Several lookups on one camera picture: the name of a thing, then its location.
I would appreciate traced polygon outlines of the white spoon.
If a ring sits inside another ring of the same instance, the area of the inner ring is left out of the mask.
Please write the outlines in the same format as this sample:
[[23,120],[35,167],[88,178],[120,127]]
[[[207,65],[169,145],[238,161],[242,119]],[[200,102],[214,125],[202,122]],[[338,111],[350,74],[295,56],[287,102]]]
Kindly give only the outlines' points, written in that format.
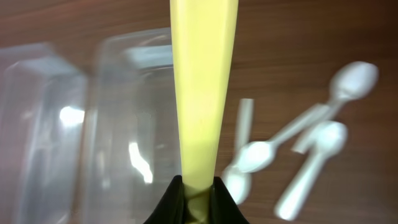
[[251,174],[240,171],[237,161],[239,159],[239,153],[243,150],[243,147],[249,143],[253,110],[253,99],[240,99],[234,140],[235,155],[221,176],[222,181],[236,205],[242,204],[247,199],[251,189]]
[[279,132],[266,141],[253,141],[245,145],[238,153],[235,166],[244,173],[256,172],[268,166],[275,158],[277,148],[286,140],[314,125],[330,106],[315,104],[296,117]]
[[337,121],[319,123],[310,134],[314,147],[306,161],[276,203],[277,217],[293,221],[305,203],[325,162],[337,155],[348,137],[345,124]]
[[349,101],[364,98],[377,83],[378,68],[362,61],[352,62],[337,71],[330,82],[330,99],[315,122],[304,131],[292,147],[292,151],[306,153],[315,135],[318,123],[333,119]]

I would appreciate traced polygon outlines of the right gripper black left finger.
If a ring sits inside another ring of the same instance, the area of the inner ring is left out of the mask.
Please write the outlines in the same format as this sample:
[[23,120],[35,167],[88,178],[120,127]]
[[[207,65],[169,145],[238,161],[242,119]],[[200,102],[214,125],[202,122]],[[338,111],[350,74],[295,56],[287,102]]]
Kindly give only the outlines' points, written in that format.
[[185,218],[184,185],[182,176],[176,175],[144,224],[184,224]]

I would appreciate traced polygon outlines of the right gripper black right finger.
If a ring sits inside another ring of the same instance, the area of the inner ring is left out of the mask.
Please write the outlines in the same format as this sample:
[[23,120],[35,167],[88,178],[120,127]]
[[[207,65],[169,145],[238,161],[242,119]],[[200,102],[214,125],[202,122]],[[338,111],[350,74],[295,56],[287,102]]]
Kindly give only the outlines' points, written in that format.
[[210,187],[209,223],[249,224],[220,177],[214,177]]

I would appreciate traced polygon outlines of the yellow plastic spoon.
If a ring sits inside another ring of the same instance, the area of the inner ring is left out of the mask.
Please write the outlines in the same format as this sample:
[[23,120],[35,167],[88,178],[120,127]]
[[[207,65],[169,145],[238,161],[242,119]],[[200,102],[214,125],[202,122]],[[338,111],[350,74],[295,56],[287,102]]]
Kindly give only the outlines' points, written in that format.
[[233,55],[238,0],[171,0],[185,223],[209,222],[221,124]]

